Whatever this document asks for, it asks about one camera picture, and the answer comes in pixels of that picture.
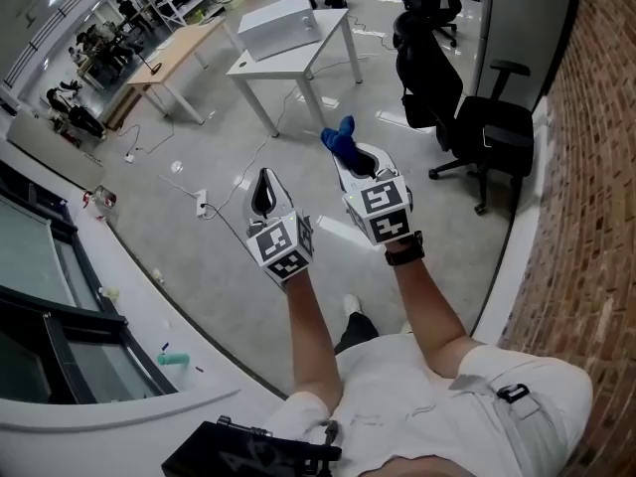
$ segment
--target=white t-shirt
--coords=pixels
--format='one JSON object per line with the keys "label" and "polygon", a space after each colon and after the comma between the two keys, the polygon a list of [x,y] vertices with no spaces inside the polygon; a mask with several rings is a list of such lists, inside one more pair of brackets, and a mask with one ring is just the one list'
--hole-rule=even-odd
{"label": "white t-shirt", "polygon": [[[391,335],[338,356],[344,383],[332,419],[343,450],[335,476],[354,477],[389,460],[438,456],[476,477],[521,477],[521,469],[492,406],[495,399],[454,394],[425,364],[412,335]],[[582,435],[591,407],[589,378],[557,359],[481,346],[464,358],[460,375],[485,378],[497,390],[517,383],[553,400],[565,426],[568,453]],[[322,444],[329,418],[310,393],[291,396],[265,424],[274,436]]]}

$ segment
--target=black window frame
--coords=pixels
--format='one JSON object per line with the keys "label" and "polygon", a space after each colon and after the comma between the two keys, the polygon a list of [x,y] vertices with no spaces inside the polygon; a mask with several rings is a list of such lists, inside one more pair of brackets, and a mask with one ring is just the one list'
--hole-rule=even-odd
{"label": "black window frame", "polygon": [[110,299],[99,294],[101,283],[81,245],[67,201],[2,161],[0,196],[51,221],[53,238],[72,246],[81,273],[100,309],[91,311],[51,302],[0,285],[3,332],[7,331],[9,337],[18,340],[43,361],[52,389],[49,402],[97,403],[73,355],[70,341],[121,345],[157,396],[176,393],[175,387],[134,339],[126,318],[117,313]]}

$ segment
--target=black watch strap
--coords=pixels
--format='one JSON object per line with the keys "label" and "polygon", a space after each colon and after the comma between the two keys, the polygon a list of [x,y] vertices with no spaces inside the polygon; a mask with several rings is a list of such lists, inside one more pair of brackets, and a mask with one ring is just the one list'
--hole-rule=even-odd
{"label": "black watch strap", "polygon": [[424,248],[422,246],[421,232],[415,232],[414,234],[400,240],[402,243],[410,243],[410,246],[400,252],[385,252],[385,258],[390,266],[404,265],[411,263],[417,259],[424,258]]}

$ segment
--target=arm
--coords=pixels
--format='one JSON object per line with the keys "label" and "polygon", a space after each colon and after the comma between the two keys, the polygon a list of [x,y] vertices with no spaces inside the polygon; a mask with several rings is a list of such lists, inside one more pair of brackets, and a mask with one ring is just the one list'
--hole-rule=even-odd
{"label": "arm", "polygon": [[[387,244],[389,252],[402,249],[397,241]],[[394,270],[406,317],[426,363],[438,375],[455,378],[464,356],[481,343],[468,337],[422,260]]]}
{"label": "arm", "polygon": [[342,381],[309,272],[291,277],[286,289],[296,391],[317,396],[332,413],[342,397]]}

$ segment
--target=electrical outlet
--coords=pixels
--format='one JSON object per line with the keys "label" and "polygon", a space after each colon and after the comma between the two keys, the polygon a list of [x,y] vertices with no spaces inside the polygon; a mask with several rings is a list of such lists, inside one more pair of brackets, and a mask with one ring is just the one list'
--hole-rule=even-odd
{"label": "electrical outlet", "polygon": [[197,217],[202,218],[208,210],[208,207],[201,207],[203,204],[208,203],[208,190],[202,189],[195,194],[197,195]]}

